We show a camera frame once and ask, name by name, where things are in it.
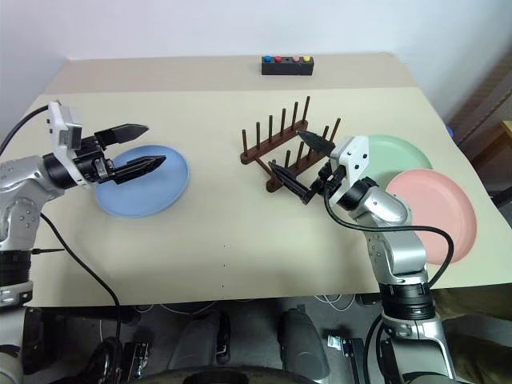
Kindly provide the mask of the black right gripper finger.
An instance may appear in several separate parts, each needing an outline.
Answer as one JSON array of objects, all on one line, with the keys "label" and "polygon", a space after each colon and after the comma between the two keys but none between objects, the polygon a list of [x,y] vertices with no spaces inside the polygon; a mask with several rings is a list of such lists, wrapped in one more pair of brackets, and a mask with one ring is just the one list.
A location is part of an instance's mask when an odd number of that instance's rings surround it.
[{"label": "black right gripper finger", "polygon": [[278,165],[275,162],[268,162],[268,165],[280,183],[289,191],[295,194],[301,202],[309,202],[312,197],[312,190],[301,184],[287,168]]},{"label": "black right gripper finger", "polygon": [[335,144],[331,141],[308,130],[298,130],[297,134],[309,148],[317,153],[330,155],[335,148]]}]

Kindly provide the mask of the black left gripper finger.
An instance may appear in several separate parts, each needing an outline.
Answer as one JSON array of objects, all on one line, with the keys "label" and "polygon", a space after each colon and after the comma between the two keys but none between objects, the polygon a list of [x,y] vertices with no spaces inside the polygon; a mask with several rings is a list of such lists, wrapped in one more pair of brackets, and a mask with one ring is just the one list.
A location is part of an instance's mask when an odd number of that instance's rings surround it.
[{"label": "black left gripper finger", "polygon": [[124,166],[114,167],[108,177],[109,181],[122,184],[153,172],[166,160],[165,155],[151,155],[128,161]]},{"label": "black left gripper finger", "polygon": [[149,130],[148,126],[134,123],[122,124],[94,133],[101,148],[105,149],[113,144],[130,142]]}]

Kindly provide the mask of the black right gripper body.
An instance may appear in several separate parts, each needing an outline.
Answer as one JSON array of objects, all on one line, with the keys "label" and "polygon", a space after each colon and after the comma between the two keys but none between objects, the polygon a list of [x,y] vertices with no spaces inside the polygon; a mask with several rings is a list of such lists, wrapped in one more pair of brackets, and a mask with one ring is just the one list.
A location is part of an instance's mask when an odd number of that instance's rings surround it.
[{"label": "black right gripper body", "polygon": [[313,181],[305,194],[302,196],[302,203],[308,204],[315,195],[327,196],[332,194],[341,186],[346,176],[346,167],[337,166],[332,169],[331,163],[327,162],[318,172],[317,178]]}]

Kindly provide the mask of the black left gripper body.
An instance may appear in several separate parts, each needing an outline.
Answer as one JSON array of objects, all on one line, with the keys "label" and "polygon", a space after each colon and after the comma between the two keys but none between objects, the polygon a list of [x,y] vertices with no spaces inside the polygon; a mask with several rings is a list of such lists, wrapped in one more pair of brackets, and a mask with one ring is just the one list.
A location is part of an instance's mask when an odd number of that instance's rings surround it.
[{"label": "black left gripper body", "polygon": [[83,138],[80,148],[75,150],[74,164],[88,182],[104,183],[114,176],[114,165],[105,158],[104,149],[96,134]]}]

